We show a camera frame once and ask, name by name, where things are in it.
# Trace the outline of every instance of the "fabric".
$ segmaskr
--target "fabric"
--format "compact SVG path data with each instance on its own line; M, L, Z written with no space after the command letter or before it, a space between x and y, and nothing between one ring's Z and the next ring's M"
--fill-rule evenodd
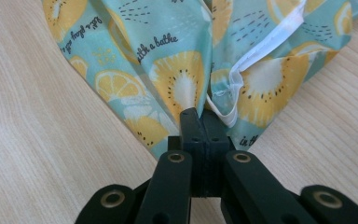
M190 107L211 108L248 149L349 42L358 0L43 0L43 9L63 56L158 158Z

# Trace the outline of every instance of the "wooden surface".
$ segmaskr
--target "wooden surface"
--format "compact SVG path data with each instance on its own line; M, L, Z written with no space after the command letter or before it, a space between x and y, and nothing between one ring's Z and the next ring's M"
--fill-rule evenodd
M295 193L323 184L358 203L354 27L251 149ZM40 0L0 1L0 223L73 223L96 190L135 188L155 165L62 57ZM192 205L192 223L223 223L218 200Z

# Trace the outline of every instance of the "fruit print fabric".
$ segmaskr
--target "fruit print fabric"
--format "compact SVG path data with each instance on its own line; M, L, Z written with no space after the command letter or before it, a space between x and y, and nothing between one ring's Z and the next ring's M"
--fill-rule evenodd
M43 9L64 57L158 158L193 106L220 113L236 148L249 148L349 42L358 0L43 0Z

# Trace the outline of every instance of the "light wood grain surface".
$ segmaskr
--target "light wood grain surface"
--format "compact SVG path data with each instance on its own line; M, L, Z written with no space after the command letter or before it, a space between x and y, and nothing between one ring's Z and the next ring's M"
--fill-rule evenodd
M251 151L295 193L323 184L358 203L358 21ZM73 223L96 190L135 188L155 165L62 57L40 0L0 1L0 223ZM216 199L191 216L224 222Z

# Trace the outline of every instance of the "white fabric trim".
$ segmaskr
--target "white fabric trim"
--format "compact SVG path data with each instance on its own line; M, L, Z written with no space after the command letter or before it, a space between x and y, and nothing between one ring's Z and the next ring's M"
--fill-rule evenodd
M210 96L207 95L207 101L211 109L229 128L233 127L237 122L237 103L240 88L243 86L243 79L240 72L267 56L295 32L304 22L303 12L305 3L306 1L303 0L266 38L249 50L232 66L229 72L229 90L234 98L234 106L228 114L222 115L216 105L214 105Z

